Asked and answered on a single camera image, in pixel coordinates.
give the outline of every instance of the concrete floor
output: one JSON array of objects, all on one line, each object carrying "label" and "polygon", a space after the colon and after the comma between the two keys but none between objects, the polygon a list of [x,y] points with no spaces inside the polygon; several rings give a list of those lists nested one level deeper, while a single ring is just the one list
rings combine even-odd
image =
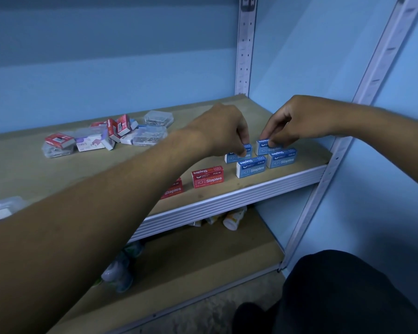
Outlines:
[{"label": "concrete floor", "polygon": [[271,272],[225,292],[150,321],[125,334],[229,334],[235,309],[244,302],[270,308],[282,294],[281,273]]}]

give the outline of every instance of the person's right arm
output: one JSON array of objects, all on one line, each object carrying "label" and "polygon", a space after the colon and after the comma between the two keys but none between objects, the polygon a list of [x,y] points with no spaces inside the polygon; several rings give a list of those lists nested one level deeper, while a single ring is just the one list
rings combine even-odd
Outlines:
[{"label": "person's right arm", "polygon": [[383,109],[296,95],[271,116],[260,139],[286,147],[327,135],[364,141],[418,183],[418,121]]}]

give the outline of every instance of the shelving unit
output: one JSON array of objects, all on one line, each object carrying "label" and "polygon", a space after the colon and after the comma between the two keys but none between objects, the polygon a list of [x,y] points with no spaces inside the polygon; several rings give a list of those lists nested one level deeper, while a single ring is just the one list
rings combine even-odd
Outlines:
[{"label": "shelving unit", "polygon": [[[243,112],[251,142],[258,139],[271,114],[247,98],[257,4],[257,0],[240,0],[236,95],[159,109],[173,113],[175,122],[170,130],[185,126],[221,101],[234,104]],[[355,103],[373,102],[417,14],[418,0],[397,1],[357,90]],[[144,114],[129,115],[137,119]],[[43,156],[40,148],[47,134],[84,127],[98,120],[0,134],[0,199],[21,196],[29,203],[37,202],[144,150],[117,145],[110,152],[98,150],[55,159]],[[285,269],[350,143],[351,138],[337,138],[331,150],[327,150],[312,140],[297,141],[294,146],[299,153],[294,164],[267,169],[245,179],[237,179],[235,164],[225,164],[221,157],[195,164],[182,176],[185,192],[159,201],[130,239],[135,241],[176,229],[147,244],[133,268],[133,288],[122,295],[106,286],[91,289],[50,333],[122,333],[271,270]],[[224,183],[193,189],[190,171],[221,164],[225,168]],[[275,241],[254,209],[248,211],[236,232],[222,224],[180,228],[312,184],[318,185],[288,244]]]}]

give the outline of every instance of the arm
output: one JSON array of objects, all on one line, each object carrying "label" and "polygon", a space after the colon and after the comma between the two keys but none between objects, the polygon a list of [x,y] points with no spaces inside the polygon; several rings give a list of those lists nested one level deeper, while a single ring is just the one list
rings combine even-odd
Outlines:
[{"label": "arm", "polygon": [[289,145],[299,138],[358,138],[418,183],[418,121],[370,106],[293,96],[268,121],[260,138]]},{"label": "arm", "polygon": [[247,124],[215,105],[114,168],[0,222],[0,333],[45,333],[89,289],[156,202],[195,162],[242,154]]}]

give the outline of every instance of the shelf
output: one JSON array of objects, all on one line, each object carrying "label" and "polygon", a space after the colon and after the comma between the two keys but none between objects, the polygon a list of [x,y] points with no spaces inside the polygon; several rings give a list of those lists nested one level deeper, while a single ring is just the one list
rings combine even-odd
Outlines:
[{"label": "shelf", "polygon": [[254,209],[236,231],[220,222],[179,229],[146,243],[132,268],[130,290],[117,294],[106,284],[92,287],[49,334],[120,333],[165,309],[269,272],[283,257]]},{"label": "shelf", "polygon": [[[248,122],[251,142],[258,139],[271,116],[244,95],[159,110],[173,112],[175,122],[169,128],[172,131],[186,126],[217,101],[234,104],[242,111]],[[140,121],[144,114],[129,115]],[[112,151],[102,149],[54,159],[44,157],[40,148],[48,134],[88,126],[99,120],[101,118],[0,134],[0,199],[21,196],[30,203],[36,202],[146,149],[118,144]],[[235,163],[225,164],[222,157],[203,159],[181,176],[184,193],[159,201],[131,241],[318,183],[331,153],[312,140],[299,140],[294,147],[298,150],[294,164],[267,169],[244,179],[235,176]],[[190,172],[216,165],[223,165],[225,182],[193,189]]]}]

